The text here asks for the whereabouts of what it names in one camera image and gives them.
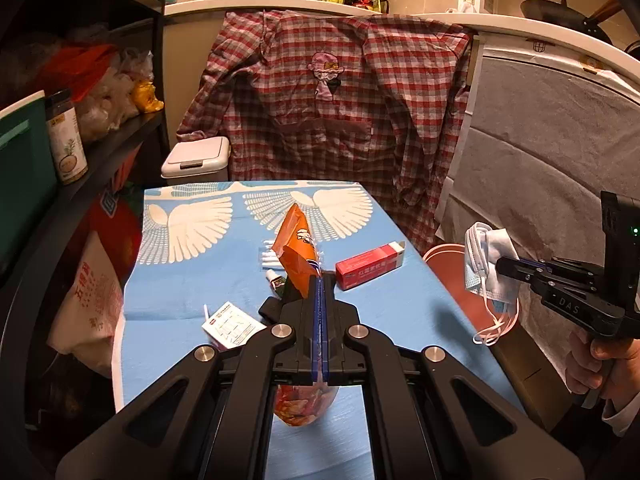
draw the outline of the white face mask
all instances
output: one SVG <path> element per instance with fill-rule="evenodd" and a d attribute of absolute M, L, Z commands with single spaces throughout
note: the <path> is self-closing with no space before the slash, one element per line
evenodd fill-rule
<path fill-rule="evenodd" d="M 494 320 L 494 325 L 474 336 L 474 343 L 491 346 L 502 334 L 507 333 L 518 319 L 520 282 L 501 276 L 495 263 L 501 256 L 519 260 L 507 229 L 493 230 L 487 224 L 476 222 L 465 234 L 465 288 L 484 298 L 484 307 Z M 488 307 L 492 300 L 499 318 Z"/>

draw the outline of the red box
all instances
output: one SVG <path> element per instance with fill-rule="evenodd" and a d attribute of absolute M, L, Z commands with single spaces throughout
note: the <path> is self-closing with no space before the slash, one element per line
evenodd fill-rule
<path fill-rule="evenodd" d="M 335 264 L 335 279 L 342 290 L 377 278 L 402 265 L 404 242 L 391 242 Z"/>

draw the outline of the pink cartoon applique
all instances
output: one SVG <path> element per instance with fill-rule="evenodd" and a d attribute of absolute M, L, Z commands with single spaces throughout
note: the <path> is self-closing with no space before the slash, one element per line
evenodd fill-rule
<path fill-rule="evenodd" d="M 326 52 L 316 52 L 307 67 L 318 79 L 316 99 L 333 101 L 334 93 L 340 86 L 337 77 L 344 72 L 344 68 L 338 65 L 338 58 Z"/>

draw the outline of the bin handle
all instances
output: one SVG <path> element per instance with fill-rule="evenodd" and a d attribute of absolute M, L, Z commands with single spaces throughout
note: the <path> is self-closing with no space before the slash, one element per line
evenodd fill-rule
<path fill-rule="evenodd" d="M 23 134 L 29 129 L 29 120 L 22 121 L 17 126 L 11 128 L 7 133 L 5 133 L 2 137 L 0 137 L 0 150 L 2 150 L 9 142 L 11 142 L 15 137 L 20 134 Z"/>

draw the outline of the green container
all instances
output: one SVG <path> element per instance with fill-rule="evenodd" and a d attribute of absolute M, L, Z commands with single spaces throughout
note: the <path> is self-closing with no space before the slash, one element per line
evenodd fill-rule
<path fill-rule="evenodd" d="M 44 92 L 0 110 L 0 277 L 56 190 Z"/>

